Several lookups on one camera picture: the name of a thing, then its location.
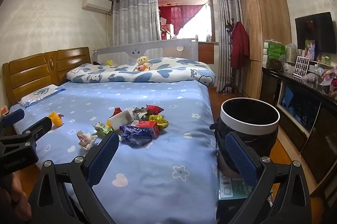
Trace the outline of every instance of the trash pile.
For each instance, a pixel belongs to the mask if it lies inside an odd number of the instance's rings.
[[[159,136],[160,130],[165,129],[169,123],[163,115],[164,109],[156,105],[146,105],[146,108],[126,108],[122,111],[116,107],[113,114],[107,119],[106,124],[98,122],[94,125],[97,135],[106,136],[110,131],[115,131],[120,136],[120,142],[131,146],[144,146]],[[92,134],[77,132],[79,145],[89,150],[97,139]]]

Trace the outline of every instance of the red coat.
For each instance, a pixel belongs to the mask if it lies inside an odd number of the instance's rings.
[[[231,39],[231,66],[234,69],[241,69],[245,66],[246,59],[249,59],[249,37],[241,22],[235,24]]]

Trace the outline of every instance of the wardrobe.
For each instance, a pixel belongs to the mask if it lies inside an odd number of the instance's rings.
[[[262,83],[262,56],[265,40],[291,43],[286,0],[241,0],[243,25],[249,35],[250,58],[244,68],[244,95],[259,99]]]

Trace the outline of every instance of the black countertop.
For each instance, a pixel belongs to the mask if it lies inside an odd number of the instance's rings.
[[[296,77],[293,74],[273,71],[264,67],[262,68],[262,71],[271,76],[275,76],[287,83],[296,85],[303,91],[309,93],[310,95],[313,95],[315,98],[317,98],[321,103],[324,103],[324,105],[326,105],[331,110],[337,112],[337,102],[323,91],[326,90],[326,87],[319,85],[317,82],[310,83],[308,81],[301,80],[299,77]]]

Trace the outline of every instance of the curtain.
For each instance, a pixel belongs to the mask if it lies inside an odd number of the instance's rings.
[[[161,40],[158,0],[114,1],[110,46],[157,40]]]
[[[217,92],[221,91],[225,84],[230,83],[231,66],[230,66],[230,35],[227,33],[225,24],[227,20],[231,23],[231,18],[234,18],[234,23],[242,22],[242,8],[240,0],[218,0],[219,6],[219,68],[217,79]],[[242,92],[243,68],[235,70],[234,83]],[[231,92],[231,88],[227,88],[225,92]]]
[[[167,24],[173,24],[174,35],[178,35],[184,27],[203,7],[195,6],[160,6],[160,15],[166,19]]]

